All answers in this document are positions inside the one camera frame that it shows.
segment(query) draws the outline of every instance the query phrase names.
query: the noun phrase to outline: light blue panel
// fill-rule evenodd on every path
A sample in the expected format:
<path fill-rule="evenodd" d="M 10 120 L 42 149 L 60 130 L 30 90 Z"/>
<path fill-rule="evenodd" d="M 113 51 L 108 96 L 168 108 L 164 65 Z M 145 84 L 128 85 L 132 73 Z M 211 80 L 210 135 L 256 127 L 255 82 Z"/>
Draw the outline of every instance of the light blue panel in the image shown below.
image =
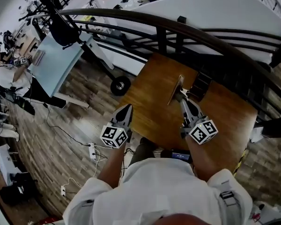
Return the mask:
<path fill-rule="evenodd" d="M 80 39 L 89 45 L 92 35 L 83 32 Z M 52 97 L 60 89 L 67 75 L 83 54 L 83 50 L 78 43 L 62 50 L 62 46 L 54 40 L 51 34 L 46 36 L 37 50 L 45 51 L 45 54 L 37 66 L 30 66 L 30 70 L 45 92 Z"/>

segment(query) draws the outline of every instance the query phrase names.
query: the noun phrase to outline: floor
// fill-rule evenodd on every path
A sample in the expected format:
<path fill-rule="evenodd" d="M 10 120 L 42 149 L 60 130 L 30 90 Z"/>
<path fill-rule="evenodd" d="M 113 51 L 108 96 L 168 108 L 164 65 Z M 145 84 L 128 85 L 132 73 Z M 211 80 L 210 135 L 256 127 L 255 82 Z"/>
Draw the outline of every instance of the floor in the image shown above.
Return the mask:
<path fill-rule="evenodd" d="M 114 73 L 122 75 L 124 72 L 116 70 Z M 42 104 L 35 104 L 36 115 L 31 116 L 18 106 L 8 105 L 11 123 L 17 126 L 21 134 L 20 142 L 15 142 L 20 158 L 33 178 L 38 180 L 37 186 L 43 195 L 41 202 L 54 215 L 60 217 L 79 190 L 70 181 L 66 188 L 72 193 L 64 198 L 60 195 L 60 186 L 67 184 L 69 177 L 83 185 L 94 175 L 96 163 L 89 158 L 87 147 L 79 145 L 60 129 L 50 128 L 46 119 L 51 126 L 60 126 L 83 144 L 92 142 L 102 145 L 99 139 L 101 128 L 109 121 L 119 101 L 110 93 L 110 83 L 110 79 L 95 65 L 79 61 L 64 82 L 61 92 L 87 101 L 90 108 L 76 105 L 70 105 L 67 109 L 49 107 L 48 114 L 48 109 Z M 138 134 L 133 135 L 133 149 L 139 139 Z M 97 149 L 108 157 L 108 149 Z M 98 163 L 97 172 L 103 165 L 104 161 Z M 281 139 L 264 139 L 249 144 L 246 159 L 236 179 L 256 199 L 275 203 L 281 195 Z"/>

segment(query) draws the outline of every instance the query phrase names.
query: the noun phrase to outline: white desk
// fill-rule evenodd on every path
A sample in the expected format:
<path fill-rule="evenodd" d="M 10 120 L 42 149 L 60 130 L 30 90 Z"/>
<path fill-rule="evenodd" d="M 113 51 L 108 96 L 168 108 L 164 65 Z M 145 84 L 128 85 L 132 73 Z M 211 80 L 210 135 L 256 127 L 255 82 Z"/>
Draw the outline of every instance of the white desk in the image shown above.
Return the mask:
<path fill-rule="evenodd" d="M 19 168 L 15 167 L 9 153 L 7 144 L 0 146 L 0 171 L 6 185 L 11 186 L 13 182 L 10 179 L 11 174 L 22 173 Z"/>
<path fill-rule="evenodd" d="M 113 64 L 93 40 L 92 35 L 83 32 L 80 35 L 80 39 L 86 41 L 87 45 L 91 45 L 90 48 L 92 52 L 97 57 L 104 60 L 110 69 L 114 69 Z M 63 50 L 62 46 L 59 45 L 51 36 L 51 33 L 49 33 L 38 47 L 38 50 L 45 51 L 45 54 L 37 66 L 30 66 L 30 70 L 45 92 L 50 97 L 55 96 L 83 107 L 89 107 L 89 105 L 83 101 L 58 92 L 67 75 L 84 52 L 79 44 L 75 43 L 71 47 Z"/>

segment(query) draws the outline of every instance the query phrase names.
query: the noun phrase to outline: white box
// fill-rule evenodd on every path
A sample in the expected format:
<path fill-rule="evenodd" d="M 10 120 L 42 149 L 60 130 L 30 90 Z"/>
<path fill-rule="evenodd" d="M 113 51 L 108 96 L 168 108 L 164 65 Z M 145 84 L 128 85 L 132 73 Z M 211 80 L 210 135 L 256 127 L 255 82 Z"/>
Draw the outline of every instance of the white box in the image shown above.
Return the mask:
<path fill-rule="evenodd" d="M 119 148 L 128 139 L 128 136 L 123 128 L 103 126 L 100 139 L 106 146 Z"/>
<path fill-rule="evenodd" d="M 203 144 L 212 139 L 219 131 L 212 120 L 196 124 L 189 135 L 198 143 Z"/>

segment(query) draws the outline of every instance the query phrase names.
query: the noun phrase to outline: black caster wheel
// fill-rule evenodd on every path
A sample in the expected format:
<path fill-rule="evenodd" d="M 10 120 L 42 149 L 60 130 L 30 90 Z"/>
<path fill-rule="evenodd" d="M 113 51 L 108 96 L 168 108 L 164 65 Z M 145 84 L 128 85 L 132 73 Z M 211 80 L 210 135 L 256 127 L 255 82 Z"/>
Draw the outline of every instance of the black caster wheel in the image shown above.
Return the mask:
<path fill-rule="evenodd" d="M 117 77 L 116 80 L 111 83 L 111 92 L 116 96 L 123 96 L 131 86 L 131 82 L 128 77 Z"/>

